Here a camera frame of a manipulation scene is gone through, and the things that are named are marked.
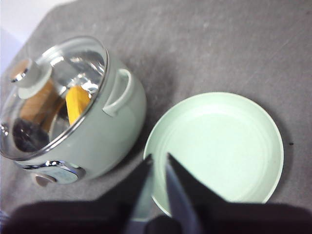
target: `gray fabric surface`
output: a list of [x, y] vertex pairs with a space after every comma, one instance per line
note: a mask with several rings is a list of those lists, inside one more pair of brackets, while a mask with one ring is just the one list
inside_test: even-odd
[[80, 0], [52, 10], [13, 62], [77, 35], [98, 38], [142, 81], [144, 129], [116, 168], [70, 185], [38, 187], [1, 157], [2, 210], [97, 198], [139, 164], [148, 134], [170, 107], [196, 94], [229, 91], [259, 103], [280, 129], [284, 168], [269, 202], [312, 211], [312, 1]]

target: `green plate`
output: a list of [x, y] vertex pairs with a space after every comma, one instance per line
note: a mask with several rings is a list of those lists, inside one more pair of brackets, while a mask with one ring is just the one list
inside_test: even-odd
[[201, 183], [231, 202], [266, 202], [283, 167], [283, 143], [269, 114], [240, 95], [214, 92], [171, 108], [153, 128], [153, 198], [170, 214], [165, 163], [170, 152]]

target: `yellow corn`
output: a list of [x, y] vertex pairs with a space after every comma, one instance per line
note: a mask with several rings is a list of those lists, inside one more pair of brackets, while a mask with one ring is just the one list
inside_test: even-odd
[[81, 86], [74, 86], [68, 90], [65, 99], [69, 124], [72, 125], [87, 107], [89, 94]]

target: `plate rim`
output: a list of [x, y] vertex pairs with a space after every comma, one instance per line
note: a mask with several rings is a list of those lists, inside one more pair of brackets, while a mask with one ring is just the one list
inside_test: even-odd
[[[143, 159], [145, 159], [147, 157], [147, 148], [148, 148], [148, 145], [150, 143], [150, 140], [151, 140], [151, 137], [155, 131], [155, 129], [158, 127], [158, 125], [161, 124], [161, 122], [163, 121], [163, 119], [175, 108], [178, 108], [180, 105], [183, 105], [185, 102], [193, 99], [193, 98], [198, 98], [199, 96], [208, 96], [208, 95], [227, 95], [227, 96], [233, 96], [233, 97], [236, 97], [236, 98], [241, 98], [242, 100], [244, 101], [247, 101], [249, 102], [250, 104], [254, 105], [255, 107], [257, 107], [260, 111], [262, 111], [264, 113], [264, 115], [268, 118], [268, 120], [271, 122], [276, 134], [277, 134], [277, 138], [278, 138], [278, 141], [279, 141], [279, 146], [280, 146], [280, 151], [281, 151], [281, 154], [280, 154], [280, 165], [279, 165], [279, 169], [278, 169], [278, 174], [277, 174], [277, 177], [274, 181], [274, 184], [273, 186], [271, 187], [270, 191], [268, 192], [267, 196], [261, 201], [261, 203], [266, 203], [270, 197], [272, 196], [272, 194], [274, 193], [275, 189], [277, 188], [277, 185], [280, 181], [280, 178], [281, 178], [281, 175], [282, 175], [282, 171], [283, 171], [283, 165], [284, 165], [284, 145], [283, 145], [283, 140], [282, 140], [282, 136], [280, 134], [280, 131], [277, 127], [277, 124], [275, 123], [275, 121], [273, 120], [273, 118], [269, 115], [269, 113], [262, 107], [260, 106], [258, 103], [256, 103], [255, 101], [245, 97], [245, 96], [242, 96], [242, 95], [239, 95], [239, 94], [235, 94], [235, 93], [231, 93], [231, 92], [220, 92], [220, 91], [216, 91], [216, 92], [206, 92], [206, 93], [201, 93], [201, 94], [197, 94], [197, 95], [194, 95], [194, 96], [190, 96], [180, 102], [178, 102], [177, 104], [175, 104], [174, 106], [172, 106], [168, 111], [166, 111], [162, 116], [161, 118], [157, 121], [157, 123], [154, 125], [153, 129], [151, 130], [148, 138], [147, 138], [147, 141], [146, 141], [146, 144], [145, 144], [145, 148], [144, 148], [144, 152], [143, 152]], [[154, 195], [152, 194], [152, 199], [153, 201], [155, 202], [155, 204], [168, 216], [171, 216], [170, 213], [164, 209], [160, 203], [157, 201], [157, 199], [154, 197]]]

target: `electric pot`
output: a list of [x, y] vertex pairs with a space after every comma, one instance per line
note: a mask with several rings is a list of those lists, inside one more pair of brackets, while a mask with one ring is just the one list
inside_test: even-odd
[[[144, 123], [140, 81], [99, 41], [76, 37], [11, 72], [1, 110], [1, 154], [39, 184], [99, 176], [129, 152]], [[90, 101], [70, 125], [66, 94], [80, 86]]]

